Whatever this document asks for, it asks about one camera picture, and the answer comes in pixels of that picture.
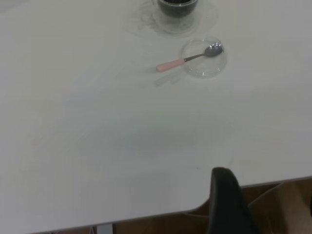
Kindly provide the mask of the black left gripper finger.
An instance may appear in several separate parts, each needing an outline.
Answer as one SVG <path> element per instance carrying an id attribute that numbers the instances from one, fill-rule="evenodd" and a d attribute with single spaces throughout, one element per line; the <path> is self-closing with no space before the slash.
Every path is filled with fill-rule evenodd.
<path id="1" fill-rule="evenodd" d="M 207 233 L 260 233 L 235 175 L 227 168 L 212 169 Z"/>

